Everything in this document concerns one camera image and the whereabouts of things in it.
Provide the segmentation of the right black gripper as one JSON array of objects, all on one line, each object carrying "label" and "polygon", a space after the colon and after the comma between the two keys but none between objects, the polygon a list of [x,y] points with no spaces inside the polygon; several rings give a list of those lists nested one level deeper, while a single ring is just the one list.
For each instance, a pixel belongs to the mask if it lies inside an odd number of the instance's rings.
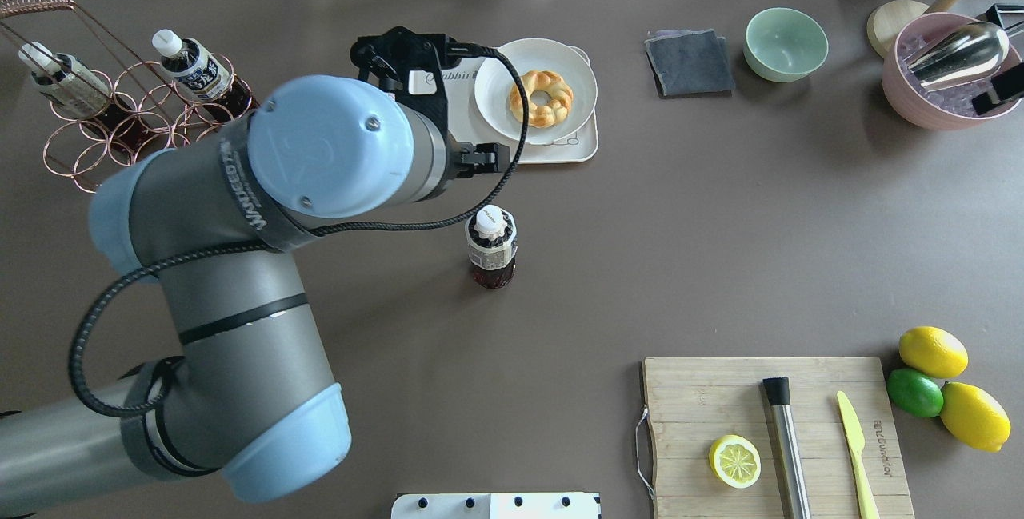
[{"label": "right black gripper", "polygon": [[1023,74],[1024,64],[1018,63],[991,78],[990,88],[970,100],[978,117],[1020,99],[1023,96]]}]

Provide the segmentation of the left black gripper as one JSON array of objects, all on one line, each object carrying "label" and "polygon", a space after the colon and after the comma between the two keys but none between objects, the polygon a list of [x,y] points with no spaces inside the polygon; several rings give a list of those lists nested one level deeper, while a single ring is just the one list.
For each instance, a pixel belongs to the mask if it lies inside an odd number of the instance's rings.
[{"label": "left black gripper", "polygon": [[440,149],[440,180],[472,178],[476,175],[502,174],[506,182],[513,172],[513,159],[504,144],[466,144],[454,140],[449,130],[449,98],[442,71],[464,58],[490,58],[513,66],[490,46],[459,42],[447,34],[417,34],[398,26],[380,35],[360,37],[352,46],[352,63],[359,69],[358,79],[377,78],[380,90],[395,97],[414,118],[426,123]]}]

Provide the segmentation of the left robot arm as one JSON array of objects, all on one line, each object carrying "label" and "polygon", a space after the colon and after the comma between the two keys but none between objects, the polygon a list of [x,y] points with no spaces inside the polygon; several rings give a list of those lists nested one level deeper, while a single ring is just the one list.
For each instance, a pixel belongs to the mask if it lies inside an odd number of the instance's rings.
[{"label": "left robot arm", "polygon": [[[511,176],[505,145],[449,133],[442,70],[508,57],[445,34],[396,27],[360,38],[357,78],[292,79],[261,107],[179,150],[110,177],[89,231],[118,272],[74,331],[74,397],[2,420],[2,515],[23,518],[151,481],[221,472],[234,498],[303,489],[351,446],[342,388],[323,350],[293,252],[348,230],[437,229],[362,222],[380,206],[442,194],[451,180]],[[160,285],[182,352],[92,390],[86,344],[119,293]]]}]

